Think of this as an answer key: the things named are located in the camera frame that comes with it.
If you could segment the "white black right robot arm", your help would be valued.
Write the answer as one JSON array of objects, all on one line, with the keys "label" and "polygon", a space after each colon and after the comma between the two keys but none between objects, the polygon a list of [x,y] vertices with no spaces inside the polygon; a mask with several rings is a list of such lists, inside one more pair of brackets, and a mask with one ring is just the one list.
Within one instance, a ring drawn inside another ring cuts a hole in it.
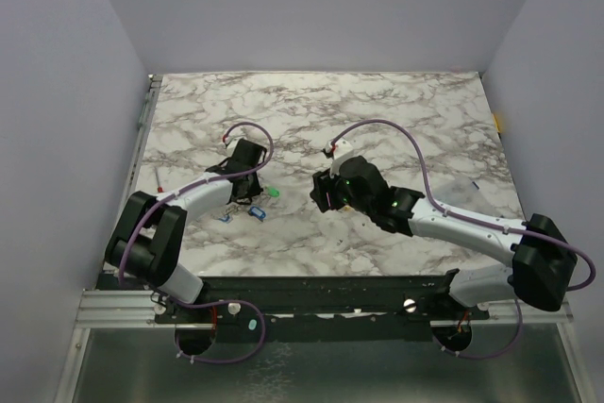
[{"label": "white black right robot arm", "polygon": [[455,212],[424,193],[389,185],[363,157],[315,173],[310,197],[322,212],[348,206],[388,233],[452,243],[495,260],[492,266],[450,272],[448,287],[433,296],[435,311],[445,319],[480,303],[506,299],[557,311],[577,264],[550,219],[535,215],[528,221],[507,220]]}]

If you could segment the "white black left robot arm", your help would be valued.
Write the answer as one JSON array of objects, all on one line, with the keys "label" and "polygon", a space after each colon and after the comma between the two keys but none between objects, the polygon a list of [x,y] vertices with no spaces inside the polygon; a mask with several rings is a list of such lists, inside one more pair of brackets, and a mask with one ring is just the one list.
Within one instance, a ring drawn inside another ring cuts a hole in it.
[{"label": "white black left robot arm", "polygon": [[204,282],[178,263],[185,227],[204,214],[231,203],[249,204],[262,192],[254,169],[267,149],[246,139],[236,142],[229,157],[211,166],[188,191],[168,193],[137,191],[126,201],[105,251],[105,262],[118,268],[126,246],[141,220],[154,228],[148,237],[139,232],[126,256],[124,272],[176,299],[184,320],[202,320],[209,301],[201,294]]}]

